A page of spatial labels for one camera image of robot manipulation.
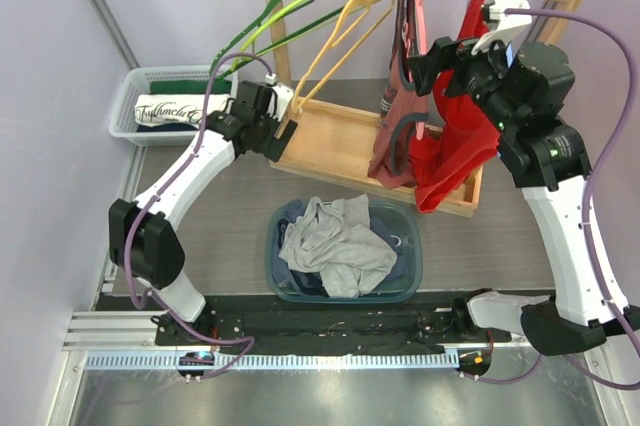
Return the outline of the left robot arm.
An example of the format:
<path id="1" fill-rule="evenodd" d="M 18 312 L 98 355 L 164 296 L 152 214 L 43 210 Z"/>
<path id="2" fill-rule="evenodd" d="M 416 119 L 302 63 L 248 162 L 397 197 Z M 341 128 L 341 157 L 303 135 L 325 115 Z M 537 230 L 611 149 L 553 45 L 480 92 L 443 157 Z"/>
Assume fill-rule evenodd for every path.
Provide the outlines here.
<path id="1" fill-rule="evenodd" d="M 294 98 L 281 82 L 243 81 L 203 120 L 179 159 L 134 200 L 116 200 L 108 212 L 109 254 L 129 284 L 140 282 L 180 318 L 179 334 L 205 343 L 213 331 L 204 296 L 184 270 L 177 237 L 182 219 L 209 183 L 239 156 L 253 152 L 280 160 L 297 128 L 284 117 Z"/>

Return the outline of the navy blue tank top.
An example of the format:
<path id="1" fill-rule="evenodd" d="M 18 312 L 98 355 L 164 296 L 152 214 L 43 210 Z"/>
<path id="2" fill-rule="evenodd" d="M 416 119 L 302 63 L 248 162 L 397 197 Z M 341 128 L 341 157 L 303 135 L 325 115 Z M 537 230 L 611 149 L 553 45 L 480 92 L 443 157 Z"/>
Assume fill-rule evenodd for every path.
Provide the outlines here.
<path id="1" fill-rule="evenodd" d="M 357 298 L 401 271 L 398 254 L 382 237 L 320 211 L 281 221 L 275 248 L 272 277 L 302 296 Z"/>

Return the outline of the yellow hanger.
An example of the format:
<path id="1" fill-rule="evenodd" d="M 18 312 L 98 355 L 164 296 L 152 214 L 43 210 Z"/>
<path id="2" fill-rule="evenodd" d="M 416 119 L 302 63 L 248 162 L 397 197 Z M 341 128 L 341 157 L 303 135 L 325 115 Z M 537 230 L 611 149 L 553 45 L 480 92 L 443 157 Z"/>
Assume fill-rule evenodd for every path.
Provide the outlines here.
<path id="1" fill-rule="evenodd" d="M 304 86 L 310 79 L 311 75 L 318 69 L 324 58 L 348 40 L 354 32 L 358 32 L 360 24 L 370 16 L 372 10 L 380 3 L 387 4 L 387 7 L 381 12 L 381 15 L 370 25 L 368 29 L 362 32 L 362 35 L 353 42 L 350 48 L 344 52 L 344 54 L 335 62 L 335 64 L 326 72 L 317 84 L 306 95 L 303 95 L 302 92 Z M 394 4 L 395 0 L 348 0 L 345 3 L 337 17 L 331 34 L 322 48 L 318 51 L 317 55 L 310 63 L 306 73 L 301 77 L 296 86 L 290 104 L 290 112 L 293 116 L 298 116 L 304 110 L 307 103 L 314 98 L 328 80 L 340 70 L 344 63 L 371 36 L 371 34 L 383 24 L 391 14 Z"/>

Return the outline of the grey tank top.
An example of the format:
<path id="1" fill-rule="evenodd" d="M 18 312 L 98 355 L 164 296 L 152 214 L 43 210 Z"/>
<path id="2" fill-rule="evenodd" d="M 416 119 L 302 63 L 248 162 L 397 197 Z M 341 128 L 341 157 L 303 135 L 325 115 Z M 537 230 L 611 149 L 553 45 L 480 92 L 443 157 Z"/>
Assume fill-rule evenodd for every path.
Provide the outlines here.
<path id="1" fill-rule="evenodd" d="M 397 254 L 370 228 L 369 198 L 311 198 L 289 224 L 279 252 L 291 271 L 317 273 L 328 296 L 372 292 L 392 271 Z"/>

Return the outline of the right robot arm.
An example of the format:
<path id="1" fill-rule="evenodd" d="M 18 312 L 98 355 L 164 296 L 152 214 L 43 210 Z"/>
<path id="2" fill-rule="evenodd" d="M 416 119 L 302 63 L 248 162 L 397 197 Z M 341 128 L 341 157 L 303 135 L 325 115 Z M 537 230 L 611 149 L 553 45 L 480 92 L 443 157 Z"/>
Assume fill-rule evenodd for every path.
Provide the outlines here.
<path id="1" fill-rule="evenodd" d="M 580 133 L 558 115 L 575 76 L 567 55 L 547 43 L 524 44 L 512 60 L 503 42 L 475 52 L 477 39 L 443 37 L 408 60 L 416 91 L 435 91 L 445 72 L 450 98 L 469 99 L 499 134 L 497 150 L 543 238 L 555 285 L 549 297 L 487 291 L 451 317 L 457 337 L 487 328 L 527 338 L 545 356 L 582 353 L 639 328 L 611 269 L 589 195 L 595 170 Z"/>

